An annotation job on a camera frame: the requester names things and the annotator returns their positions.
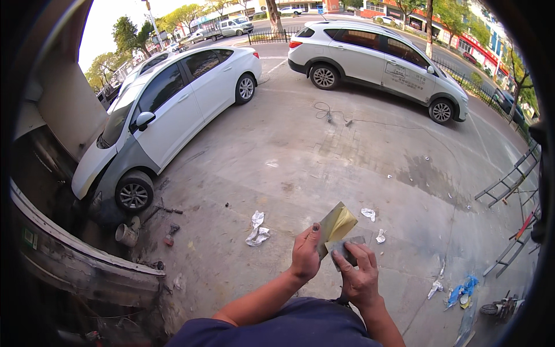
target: tire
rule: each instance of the tire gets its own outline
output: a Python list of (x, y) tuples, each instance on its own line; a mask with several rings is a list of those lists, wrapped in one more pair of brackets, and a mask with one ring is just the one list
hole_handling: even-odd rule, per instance
[(154, 198), (152, 180), (142, 171), (125, 174), (115, 188), (115, 202), (126, 212), (139, 212), (150, 206)]
[(254, 96), (254, 89), (254, 78), (247, 73), (242, 74), (235, 87), (235, 103), (242, 105), (249, 102)]
[(480, 313), (489, 314), (489, 315), (496, 315), (497, 314), (497, 306), (493, 304), (487, 304), (480, 307)]
[(340, 83), (340, 78), (339, 72), (327, 64), (316, 64), (310, 69), (310, 80), (323, 90), (335, 89)]
[(438, 124), (445, 124), (455, 115), (453, 103), (445, 98), (435, 99), (428, 107), (430, 118)]

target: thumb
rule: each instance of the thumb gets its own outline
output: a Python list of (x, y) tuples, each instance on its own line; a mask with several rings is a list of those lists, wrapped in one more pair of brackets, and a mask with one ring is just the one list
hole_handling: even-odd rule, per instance
[(337, 250), (334, 250), (331, 253), (331, 256), (334, 257), (337, 266), (341, 269), (341, 274), (345, 274), (347, 277), (355, 270), (354, 267), (343, 257)]

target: metal fence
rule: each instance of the metal fence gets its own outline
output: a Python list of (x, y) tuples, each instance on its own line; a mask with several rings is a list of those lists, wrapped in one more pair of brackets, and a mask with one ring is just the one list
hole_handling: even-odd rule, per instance
[(284, 28), (282, 31), (258, 31), (249, 33), (249, 44), (289, 42), (291, 36), (302, 27)]
[[(489, 88), (483, 83), (481, 86), (479, 86), (478, 84), (474, 83), (471, 79), (469, 79), (469, 76), (466, 76), (465, 74), (461, 73), (451, 63), (437, 56), (432, 56), (432, 60), (445, 73), (448, 73), (449, 75), (451, 75), (451, 77), (453, 77), (453, 79), (457, 81), (457, 83), (460, 84), (463, 89), (467, 90), (468, 92), (470, 92), (470, 94), (485, 102), (486, 105), (488, 105), (491, 109), (497, 112), (507, 122), (510, 123), (512, 121), (512, 118), (507, 114), (507, 112), (505, 112), (493, 99), (495, 90), (491, 90), (491, 88)], [(528, 134), (528, 127), (525, 126), (525, 129), (523, 129), (519, 125), (517, 125), (515, 131), (524, 139), (524, 141), (526, 141), (528, 146), (533, 145), (532, 143), (533, 139)]]

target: concrete ground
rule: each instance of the concrete ground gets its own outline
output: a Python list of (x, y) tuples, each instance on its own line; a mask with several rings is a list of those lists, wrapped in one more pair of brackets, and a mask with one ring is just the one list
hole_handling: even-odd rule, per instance
[[(162, 297), (168, 332), (212, 316), (287, 269), (295, 235), (338, 201), (359, 220), (349, 236), (364, 236), (376, 252), (379, 291), (407, 346), (446, 346), (457, 338), (464, 310), (444, 311), (447, 293), (426, 299), (444, 259), (445, 291), (469, 274), (479, 278), (473, 305), (509, 289), (522, 295), (537, 254), (528, 255), (531, 241), (501, 277), (497, 270), (481, 275), (522, 225), (518, 196), (492, 209), (487, 199), (473, 200), (527, 149), (506, 122), (471, 97), (466, 122), (441, 126), (426, 108), (389, 94), (317, 89), (289, 69), (285, 44), (256, 49), (264, 74), (251, 102), (216, 117), (154, 182), (155, 204), (163, 197), (166, 207), (185, 211), (154, 214), (134, 249), (135, 257), (165, 263), (170, 287), (183, 275), (182, 290)], [(342, 115), (318, 119), (316, 102)], [(345, 127), (344, 118), (355, 121)], [(523, 187), (534, 184), (530, 177)], [(373, 209), (375, 222), (361, 208)], [(271, 237), (250, 247), (245, 238), (256, 210), (265, 213)], [(171, 248), (162, 242), (170, 223), (181, 226)], [(386, 230), (382, 244), (379, 229)], [(340, 285), (326, 257), (299, 295), (336, 298)], [(477, 314), (476, 326), (483, 321)], [(472, 343), (498, 330), (482, 329)]]

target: side mirror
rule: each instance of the side mirror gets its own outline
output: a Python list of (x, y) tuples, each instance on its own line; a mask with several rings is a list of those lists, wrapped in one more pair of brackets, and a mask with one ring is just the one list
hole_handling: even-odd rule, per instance
[(141, 114), (137, 117), (137, 121), (135, 122), (137, 128), (139, 128), (139, 131), (145, 131), (148, 123), (152, 122), (154, 118), (156, 118), (156, 116), (152, 112), (141, 112)]

